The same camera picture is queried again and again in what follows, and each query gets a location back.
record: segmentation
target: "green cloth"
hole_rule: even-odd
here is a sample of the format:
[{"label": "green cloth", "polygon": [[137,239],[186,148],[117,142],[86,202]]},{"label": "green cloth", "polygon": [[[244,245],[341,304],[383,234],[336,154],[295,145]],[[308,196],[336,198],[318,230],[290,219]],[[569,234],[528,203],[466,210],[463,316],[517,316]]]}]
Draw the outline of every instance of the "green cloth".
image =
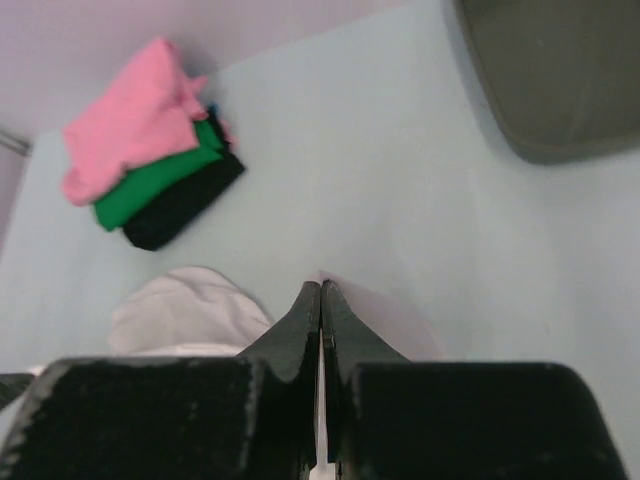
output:
[{"label": "green cloth", "polygon": [[105,230],[121,227],[166,188],[209,163],[222,158],[222,142],[208,120],[194,122],[200,146],[131,170],[124,179],[93,204]]}]

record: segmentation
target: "white wall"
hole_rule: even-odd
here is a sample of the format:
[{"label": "white wall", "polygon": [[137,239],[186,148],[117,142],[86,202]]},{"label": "white wall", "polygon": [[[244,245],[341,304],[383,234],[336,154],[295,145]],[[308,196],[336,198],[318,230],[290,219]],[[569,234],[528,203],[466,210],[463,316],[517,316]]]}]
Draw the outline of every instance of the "white wall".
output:
[{"label": "white wall", "polygon": [[25,159],[0,147],[0,254]]},{"label": "white wall", "polygon": [[21,0],[0,6],[0,125],[25,135],[79,113],[149,39],[209,73],[404,0]]}]

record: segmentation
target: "black cloth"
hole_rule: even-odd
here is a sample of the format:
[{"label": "black cloth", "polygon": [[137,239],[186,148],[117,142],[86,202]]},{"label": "black cloth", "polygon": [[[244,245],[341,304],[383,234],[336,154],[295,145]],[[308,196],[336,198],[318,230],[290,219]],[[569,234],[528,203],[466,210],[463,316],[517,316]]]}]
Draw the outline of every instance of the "black cloth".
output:
[{"label": "black cloth", "polygon": [[223,158],[174,183],[136,213],[122,227],[132,245],[149,251],[162,248],[245,171],[244,165],[231,153],[213,110],[209,110],[209,122],[222,141]]},{"label": "black cloth", "polygon": [[261,478],[246,471],[255,463],[266,365],[240,358],[137,360],[52,365],[27,391],[24,417],[18,415],[0,453],[2,478]]}]

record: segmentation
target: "pink cloth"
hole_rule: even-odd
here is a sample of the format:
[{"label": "pink cloth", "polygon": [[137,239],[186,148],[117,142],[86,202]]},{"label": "pink cloth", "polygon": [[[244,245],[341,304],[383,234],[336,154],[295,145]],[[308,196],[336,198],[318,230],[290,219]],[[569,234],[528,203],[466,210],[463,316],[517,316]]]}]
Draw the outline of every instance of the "pink cloth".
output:
[{"label": "pink cloth", "polygon": [[163,38],[138,52],[107,92],[64,129],[72,167],[62,183],[74,205],[94,202],[127,170],[198,147],[194,120],[207,118],[178,49]]}]

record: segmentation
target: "folded clothes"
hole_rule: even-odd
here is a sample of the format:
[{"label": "folded clothes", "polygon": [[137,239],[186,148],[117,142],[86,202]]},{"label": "folded clothes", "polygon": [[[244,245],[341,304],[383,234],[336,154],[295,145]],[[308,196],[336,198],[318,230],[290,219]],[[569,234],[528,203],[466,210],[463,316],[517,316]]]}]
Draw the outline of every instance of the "folded clothes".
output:
[{"label": "folded clothes", "polygon": [[107,231],[121,227],[169,186],[222,158],[223,143],[210,121],[194,125],[200,147],[129,172],[124,180],[94,204],[100,225]]},{"label": "folded clothes", "polygon": [[188,78],[179,52],[158,38],[136,54],[106,93],[64,129],[72,168],[62,189],[88,205],[135,168],[198,146],[193,121],[207,112],[196,98],[206,77]]},{"label": "folded clothes", "polygon": [[123,227],[132,245],[155,251],[173,240],[245,170],[228,150],[222,160],[173,184]]}]

